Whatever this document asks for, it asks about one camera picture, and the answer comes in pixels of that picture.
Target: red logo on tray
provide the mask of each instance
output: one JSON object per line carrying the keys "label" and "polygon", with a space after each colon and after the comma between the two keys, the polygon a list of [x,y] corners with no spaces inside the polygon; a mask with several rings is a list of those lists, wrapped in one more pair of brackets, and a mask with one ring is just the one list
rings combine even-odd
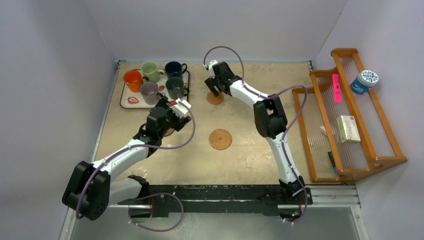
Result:
{"label": "red logo on tray", "polygon": [[135,97],[135,96],[130,96],[129,98],[127,98],[127,101],[129,104],[138,104],[139,100]]}

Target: blue jar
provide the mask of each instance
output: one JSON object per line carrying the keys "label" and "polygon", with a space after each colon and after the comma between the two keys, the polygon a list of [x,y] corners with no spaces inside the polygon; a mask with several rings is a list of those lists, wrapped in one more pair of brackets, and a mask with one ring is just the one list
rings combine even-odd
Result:
{"label": "blue jar", "polygon": [[374,87],[379,81],[379,76],[373,71],[363,70],[350,84],[350,89],[356,94],[363,95],[368,93],[370,88]]}

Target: wire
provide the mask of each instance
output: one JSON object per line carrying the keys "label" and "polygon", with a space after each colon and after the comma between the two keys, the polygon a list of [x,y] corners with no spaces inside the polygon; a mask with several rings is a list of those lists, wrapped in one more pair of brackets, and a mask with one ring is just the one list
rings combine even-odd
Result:
{"label": "wire", "polygon": [[299,197],[299,211],[302,210],[302,198]]}
{"label": "wire", "polygon": [[[148,148],[152,148],[152,149],[164,149],[164,150],[173,150],[173,149],[179,149],[184,147],[185,145],[187,145],[194,137],[195,135],[195,130],[196,130],[196,121],[195,121],[195,117],[193,116],[192,111],[190,110],[189,107],[187,107],[184,103],[182,103],[181,101],[178,102],[178,104],[181,104],[185,109],[188,110],[188,113],[190,114],[191,117],[191,121],[193,123],[193,130],[191,132],[190,137],[188,138],[188,140],[186,142],[184,142],[183,144],[179,145],[179,146],[170,146],[170,147],[165,147],[165,146],[153,146],[153,145],[148,145],[148,144],[135,144],[131,146],[131,149],[134,148],[138,148],[138,147],[148,147]],[[104,162],[102,162],[94,171],[93,173],[90,175],[90,177],[88,178],[87,182],[84,185],[84,188],[81,191],[81,194],[79,195],[79,199],[78,199],[78,203],[76,204],[76,209],[75,209],[75,218],[76,219],[82,219],[84,217],[84,215],[80,216],[80,211],[81,211],[81,205],[83,203],[83,198],[84,195],[87,192],[87,189],[89,188],[90,183],[93,181],[94,177],[96,176],[96,174],[100,171],[100,169],[102,169],[104,166],[106,166],[110,161],[112,161],[114,158],[116,158],[117,156],[125,153],[126,151],[131,150],[129,147],[128,148],[123,148],[117,152],[115,152],[114,154],[112,154],[111,156],[109,156]]]}
{"label": "wire", "polygon": [[150,209],[151,209],[151,214],[153,214],[153,207],[155,206],[155,199],[154,198],[152,198],[151,199],[151,207],[150,207]]}
{"label": "wire", "polygon": [[302,211],[302,214],[300,215],[300,217],[296,220],[296,223],[300,220],[300,219],[302,219],[303,218],[303,216],[304,216],[304,214],[305,214],[305,212],[306,212],[306,209],[307,209],[307,206],[308,206],[308,193],[306,192],[306,187],[305,187],[305,185],[301,182],[301,180],[300,180],[300,178],[299,178],[299,176],[296,174],[296,171],[295,171],[295,169],[293,168],[293,164],[292,164],[292,162],[290,162],[290,160],[289,160],[289,156],[288,156],[288,154],[287,154],[287,151],[286,151],[286,147],[284,146],[284,138],[286,137],[286,134],[289,132],[289,130],[290,130],[290,128],[293,126],[293,124],[295,124],[295,122],[296,122],[296,120],[299,118],[299,116],[300,116],[300,114],[302,113],[302,110],[304,109],[304,106],[305,106],[305,103],[306,103],[306,100],[307,100],[307,88],[304,86],[304,85],[293,85],[293,86],[290,86],[290,87],[287,87],[287,88],[285,88],[285,89],[283,89],[283,90],[281,90],[281,91],[279,91],[279,92],[277,92],[276,94],[274,94],[274,95],[272,95],[272,96],[263,96],[262,94],[260,94],[259,92],[256,92],[256,91],[254,91],[254,90],[252,90],[252,89],[250,89],[250,88],[248,88],[248,86],[246,85],[246,82],[245,82],[245,66],[244,66],[244,64],[243,64],[243,61],[242,61],[242,58],[240,57],[240,55],[234,50],[234,49],[232,49],[231,47],[228,47],[228,46],[216,46],[216,47],[213,47],[213,48],[211,48],[207,53],[206,53],[206,55],[204,56],[204,58],[203,58],[203,65],[206,65],[206,58],[207,58],[207,56],[209,55],[209,53],[210,52],[212,52],[212,50],[214,50],[214,49],[228,49],[228,50],[230,50],[231,52],[233,52],[236,56],[237,56],[237,58],[238,58],[238,60],[240,61],[240,65],[241,65],[241,84],[243,85],[243,87],[249,92],[249,93],[252,93],[252,94],[255,94],[255,95],[257,95],[258,97],[260,97],[260,98],[262,98],[262,99],[266,99],[266,100],[270,100],[270,99],[274,99],[274,98],[277,98],[279,95],[281,95],[281,94],[283,94],[283,93],[285,93],[285,92],[287,92],[288,90],[291,90],[291,89],[294,89],[294,88],[303,88],[304,89],[304,92],[305,92],[305,94],[304,94],[304,97],[303,97],[303,102],[302,102],[302,104],[301,104],[301,106],[300,106],[300,109],[299,109],[299,111],[297,112],[297,114],[296,114],[296,116],[293,118],[293,121],[291,121],[291,123],[288,125],[288,127],[286,128],[286,130],[284,131],[284,133],[282,134],[282,136],[281,136],[281,147],[282,147],[282,151],[283,151],[283,153],[284,153],[284,156],[285,156],[285,159],[287,160],[287,164],[288,164],[288,166],[290,167],[290,169],[291,169],[291,171],[293,172],[293,174],[294,174],[294,176],[296,177],[296,180],[299,182],[299,184],[300,184],[300,186],[302,187],[302,189],[303,189],[303,192],[304,192],[304,197],[305,197],[305,207],[304,207],[304,210]]}
{"label": "wire", "polygon": [[146,229],[146,230],[149,230],[149,231],[152,231],[152,232],[157,232],[157,233],[168,232],[168,231],[171,231],[172,229],[176,228],[181,223],[181,221],[183,220],[184,207],[183,207],[183,203],[181,202],[181,200],[178,199],[178,197],[176,197],[175,195],[173,195],[171,193],[167,193],[167,192],[160,192],[160,193],[155,193],[155,194],[152,194],[152,195],[149,195],[149,196],[144,196],[144,197],[140,197],[140,198],[134,198],[132,200],[134,200],[134,201],[141,201],[141,200],[145,200],[147,198],[151,198],[151,197],[155,197],[155,196],[159,196],[159,195],[168,195],[168,196],[171,196],[171,197],[173,197],[179,203],[179,206],[181,207],[181,216],[179,217],[179,220],[176,222],[175,225],[173,225],[172,227],[167,228],[167,229],[154,229],[154,228],[150,228],[150,227],[147,227],[147,226],[143,226],[141,224],[138,224],[137,222],[135,222],[131,218],[131,210],[128,209],[129,223],[134,224],[135,226],[137,226],[139,228]]}

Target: cork coaster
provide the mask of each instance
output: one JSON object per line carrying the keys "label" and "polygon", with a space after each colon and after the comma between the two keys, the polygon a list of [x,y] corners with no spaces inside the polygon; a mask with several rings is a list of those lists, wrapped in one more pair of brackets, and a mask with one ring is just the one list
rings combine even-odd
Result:
{"label": "cork coaster", "polygon": [[175,129],[170,128],[166,133],[165,133],[165,137],[171,135],[173,132],[175,131]]}
{"label": "cork coaster", "polygon": [[215,129],[209,135],[209,143],[216,150],[225,150],[233,142],[231,134],[224,129]]}
{"label": "cork coaster", "polygon": [[224,101],[224,95],[220,92],[218,96],[214,96],[214,94],[210,91],[206,95],[206,100],[212,105],[218,105]]}

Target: dark blue mug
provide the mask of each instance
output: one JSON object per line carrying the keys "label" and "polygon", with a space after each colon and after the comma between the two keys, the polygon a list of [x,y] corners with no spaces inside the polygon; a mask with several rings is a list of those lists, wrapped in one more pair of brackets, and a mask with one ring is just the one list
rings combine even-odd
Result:
{"label": "dark blue mug", "polygon": [[170,61],[165,65],[165,72],[168,75],[168,78],[183,78],[183,74],[187,71],[187,64],[179,63],[177,61]]}

